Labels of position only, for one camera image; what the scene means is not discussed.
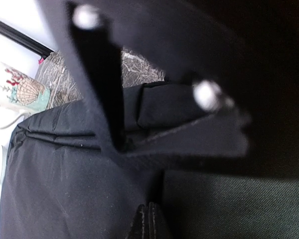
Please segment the black student bag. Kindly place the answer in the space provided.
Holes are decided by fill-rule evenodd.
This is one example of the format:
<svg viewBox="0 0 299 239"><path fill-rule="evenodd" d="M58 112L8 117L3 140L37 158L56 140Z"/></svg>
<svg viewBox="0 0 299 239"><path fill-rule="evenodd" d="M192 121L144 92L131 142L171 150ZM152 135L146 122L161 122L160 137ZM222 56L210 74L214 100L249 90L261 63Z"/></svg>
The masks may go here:
<svg viewBox="0 0 299 239"><path fill-rule="evenodd" d="M247 156L120 164L79 86L70 4L111 22L122 87L192 88L200 109L249 116ZM299 0L47 0L40 6L83 99L14 130L1 239L299 239Z"/></svg>

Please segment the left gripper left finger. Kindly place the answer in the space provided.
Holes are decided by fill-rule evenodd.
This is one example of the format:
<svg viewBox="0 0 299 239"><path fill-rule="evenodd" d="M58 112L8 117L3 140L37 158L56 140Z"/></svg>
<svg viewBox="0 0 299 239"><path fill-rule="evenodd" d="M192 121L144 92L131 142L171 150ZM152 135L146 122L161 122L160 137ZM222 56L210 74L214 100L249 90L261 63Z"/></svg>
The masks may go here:
<svg viewBox="0 0 299 239"><path fill-rule="evenodd" d="M101 148L122 150L126 144L121 49L111 41L111 22L95 6L70 4L69 33L84 70L79 86L98 122Z"/></svg>

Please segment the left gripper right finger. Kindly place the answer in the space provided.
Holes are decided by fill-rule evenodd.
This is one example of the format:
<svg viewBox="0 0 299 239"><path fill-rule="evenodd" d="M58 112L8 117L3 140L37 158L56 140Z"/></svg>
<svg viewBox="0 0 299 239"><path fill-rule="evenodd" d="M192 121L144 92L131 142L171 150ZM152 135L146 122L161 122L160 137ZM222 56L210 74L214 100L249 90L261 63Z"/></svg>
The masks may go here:
<svg viewBox="0 0 299 239"><path fill-rule="evenodd" d="M243 131L249 116L238 109L204 112L188 85L155 82L124 88L123 93L131 142L120 154L120 164L199 164L249 153Z"/></svg>

